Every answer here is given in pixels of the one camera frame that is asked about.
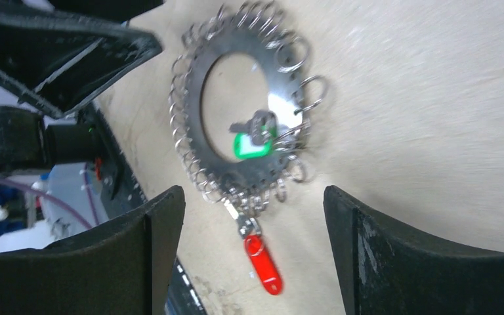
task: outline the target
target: black strip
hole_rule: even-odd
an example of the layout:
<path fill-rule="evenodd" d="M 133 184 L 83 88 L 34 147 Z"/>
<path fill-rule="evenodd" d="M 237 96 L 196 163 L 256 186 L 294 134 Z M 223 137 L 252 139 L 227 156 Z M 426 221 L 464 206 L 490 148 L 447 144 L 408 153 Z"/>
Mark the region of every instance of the black strip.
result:
<path fill-rule="evenodd" d="M 96 132 L 105 142 L 106 149 L 103 148 L 103 150 L 107 152 L 105 155 L 109 156 L 104 156 L 104 165 L 109 166 L 103 169 L 102 178 L 105 179 L 111 176 L 118 179 L 118 182 L 114 183 L 117 189 L 115 189 L 113 194 L 102 194 L 103 206 L 110 218 L 122 215 L 145 203 L 147 201 L 146 196 L 140 188 L 140 184 L 127 163 L 125 156 L 122 154 L 121 148 L 115 140 L 115 136 L 105 121 L 103 114 L 99 110 L 96 110 L 94 106 L 87 106 L 84 110 L 80 111 L 78 123 L 94 125 Z M 198 297 L 198 293 L 194 289 L 190 278 L 186 275 L 178 258 L 175 259 L 167 298 L 170 306 L 168 309 L 174 311 L 175 314 L 207 314 Z"/>

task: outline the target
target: green plastic piece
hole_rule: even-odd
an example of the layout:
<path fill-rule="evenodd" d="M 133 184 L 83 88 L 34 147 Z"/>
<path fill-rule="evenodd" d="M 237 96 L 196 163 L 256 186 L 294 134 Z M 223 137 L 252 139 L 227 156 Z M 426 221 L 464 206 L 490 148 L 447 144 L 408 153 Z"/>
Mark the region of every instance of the green plastic piece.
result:
<path fill-rule="evenodd" d="M 275 130 L 272 130 L 272 135 L 275 136 Z M 246 133 L 238 133 L 233 142 L 233 151 L 238 159 L 255 159 L 267 156 L 271 153 L 272 140 L 269 140 L 263 146 L 255 146 L 252 139 Z"/>

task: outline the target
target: beige tabletop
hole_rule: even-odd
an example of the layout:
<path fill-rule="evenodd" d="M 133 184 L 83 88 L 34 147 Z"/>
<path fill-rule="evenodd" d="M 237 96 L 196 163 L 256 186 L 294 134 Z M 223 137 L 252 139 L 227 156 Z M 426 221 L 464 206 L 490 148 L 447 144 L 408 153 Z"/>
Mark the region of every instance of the beige tabletop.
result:
<path fill-rule="evenodd" d="M 100 97 L 146 195 L 186 193 L 178 256 L 210 314 L 343 314 L 322 195 L 342 189 L 431 234 L 504 251 L 504 1 L 290 1 L 287 25 L 312 44 L 308 72 L 330 99 L 312 114 L 316 176 L 289 184 L 260 217 L 285 288 L 264 291 L 222 205 L 206 203 L 171 140 L 167 95 L 180 37 L 221 1 L 170 0 L 131 21 L 165 51 Z M 240 1 L 230 0 L 238 8 Z M 206 131 L 221 152 L 229 124 L 267 108 L 252 59 L 219 62 L 204 95 Z"/>

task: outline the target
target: metal coil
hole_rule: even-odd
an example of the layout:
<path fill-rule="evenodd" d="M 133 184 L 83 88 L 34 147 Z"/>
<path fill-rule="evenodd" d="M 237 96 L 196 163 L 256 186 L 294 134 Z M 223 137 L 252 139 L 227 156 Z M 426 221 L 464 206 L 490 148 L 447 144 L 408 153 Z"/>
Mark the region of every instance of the metal coil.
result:
<path fill-rule="evenodd" d="M 229 199 L 236 208 L 250 217 L 258 217 L 265 211 L 272 196 L 279 202 L 285 202 L 287 199 L 285 180 L 294 182 L 305 181 L 306 165 L 300 160 L 299 152 L 306 146 L 310 132 L 310 120 L 306 117 L 302 124 L 285 131 L 273 139 L 274 150 L 288 153 L 285 157 L 289 160 L 289 166 L 275 182 L 266 183 L 267 189 L 260 190 L 256 187 L 239 187 L 235 184 L 227 192 L 223 192 L 217 184 L 218 179 L 211 175 L 207 176 L 206 169 L 200 168 L 200 159 L 191 150 L 189 145 L 192 139 L 187 135 L 186 118 L 188 116 L 184 111 L 185 98 L 188 94 L 188 90 L 186 90 L 186 78 L 192 71 L 191 61 L 200 47 L 222 32 L 227 26 L 249 29 L 256 28 L 259 30 L 262 42 L 265 43 L 266 48 L 276 49 L 276 58 L 278 51 L 284 45 L 304 45 L 306 54 L 298 62 L 289 65 L 282 64 L 278 60 L 278 64 L 280 65 L 278 71 L 280 72 L 287 73 L 299 70 L 310 56 L 310 47 L 294 31 L 282 30 L 284 20 L 285 12 L 274 1 L 267 3 L 262 1 L 245 2 L 234 14 L 228 13 L 228 8 L 223 5 L 216 16 L 202 24 L 193 24 L 182 35 L 182 43 L 187 52 L 179 56 L 171 67 L 173 80 L 171 81 L 171 91 L 169 93 L 169 114 L 171 116 L 169 123 L 173 130 L 175 151 L 186 170 L 188 178 L 196 189 L 202 193 L 204 200 L 217 203 Z M 297 110 L 295 115 L 299 112 L 306 114 L 306 112 L 321 104 L 327 96 L 329 84 L 322 76 L 314 75 L 306 78 L 301 82 L 301 87 L 313 81 L 319 81 L 324 85 L 321 95 L 314 102 Z M 291 173 L 292 168 L 298 168 L 300 175 Z"/>

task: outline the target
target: purple cable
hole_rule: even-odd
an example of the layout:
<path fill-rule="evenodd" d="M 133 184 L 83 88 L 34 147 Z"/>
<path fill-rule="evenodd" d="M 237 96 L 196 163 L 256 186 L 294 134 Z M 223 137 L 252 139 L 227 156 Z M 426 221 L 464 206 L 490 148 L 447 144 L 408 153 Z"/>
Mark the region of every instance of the purple cable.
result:
<path fill-rule="evenodd" d="M 12 181 L 12 180 L 9 180 L 6 178 L 0 178 L 0 185 L 15 188 L 15 189 L 21 190 L 23 192 L 29 192 L 33 195 L 40 197 L 40 198 L 47 199 L 50 202 L 54 203 L 55 205 L 63 208 L 66 212 L 70 213 L 78 222 L 80 222 L 80 224 L 82 224 L 88 230 L 92 228 L 92 225 L 88 221 L 86 221 L 86 219 L 84 219 L 84 217 L 82 217 L 80 215 L 80 213 L 78 213 L 73 207 L 69 206 L 67 203 L 65 203 L 61 199 L 58 199 L 57 197 L 54 197 L 52 195 L 48 195 L 45 192 L 33 189 L 32 187 L 30 187 L 28 185 L 20 184 L 19 182 L 15 182 L 15 181 Z"/>
<path fill-rule="evenodd" d="M 86 188 L 86 194 L 88 195 L 88 200 L 90 201 L 90 209 L 92 210 L 92 214 L 94 215 L 94 220 L 96 225 L 99 225 L 99 219 L 97 219 L 97 210 L 95 209 L 94 198 L 90 193 L 90 179 L 88 176 L 88 163 L 84 165 L 84 187 Z"/>

